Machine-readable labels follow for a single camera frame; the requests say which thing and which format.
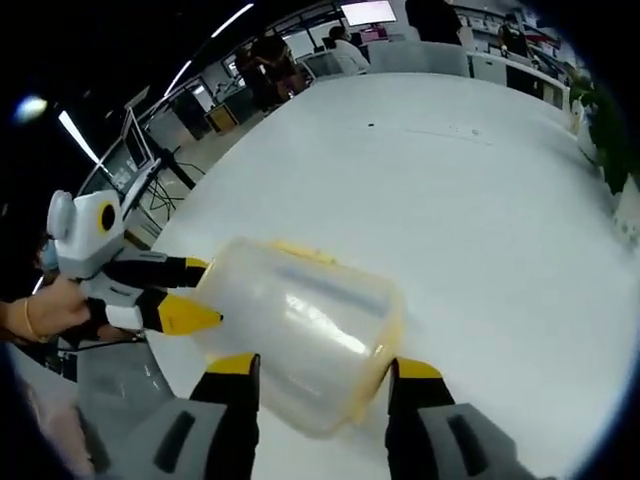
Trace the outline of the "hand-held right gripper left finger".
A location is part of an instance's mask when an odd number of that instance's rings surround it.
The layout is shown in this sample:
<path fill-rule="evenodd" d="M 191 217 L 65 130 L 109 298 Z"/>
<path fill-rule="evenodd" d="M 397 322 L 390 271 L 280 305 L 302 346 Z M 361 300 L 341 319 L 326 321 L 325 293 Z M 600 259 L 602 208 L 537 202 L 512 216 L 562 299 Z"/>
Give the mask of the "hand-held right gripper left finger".
<path fill-rule="evenodd" d="M 259 443 L 260 356 L 214 361 L 187 399 L 136 427 L 117 455 L 119 479 L 249 479 Z"/>

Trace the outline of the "person's left hand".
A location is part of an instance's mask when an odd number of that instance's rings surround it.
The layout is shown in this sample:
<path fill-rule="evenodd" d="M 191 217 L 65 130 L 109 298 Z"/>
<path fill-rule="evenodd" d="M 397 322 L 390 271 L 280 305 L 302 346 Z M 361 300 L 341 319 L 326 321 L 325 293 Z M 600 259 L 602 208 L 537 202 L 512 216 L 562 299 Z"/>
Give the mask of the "person's left hand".
<path fill-rule="evenodd" d="M 20 303 L 17 326 L 20 336 L 31 341 L 42 342 L 91 318 L 79 284 L 62 276 Z"/>

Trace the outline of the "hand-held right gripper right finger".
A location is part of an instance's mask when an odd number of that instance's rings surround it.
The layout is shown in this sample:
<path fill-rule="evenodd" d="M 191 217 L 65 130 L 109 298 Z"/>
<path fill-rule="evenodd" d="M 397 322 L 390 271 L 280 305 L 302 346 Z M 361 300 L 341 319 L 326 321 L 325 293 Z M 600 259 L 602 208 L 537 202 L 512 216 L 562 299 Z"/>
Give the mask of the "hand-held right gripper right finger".
<path fill-rule="evenodd" d="M 528 479 L 515 442 L 469 403 L 454 400 L 432 365 L 390 364 L 385 447 L 393 479 Z"/>

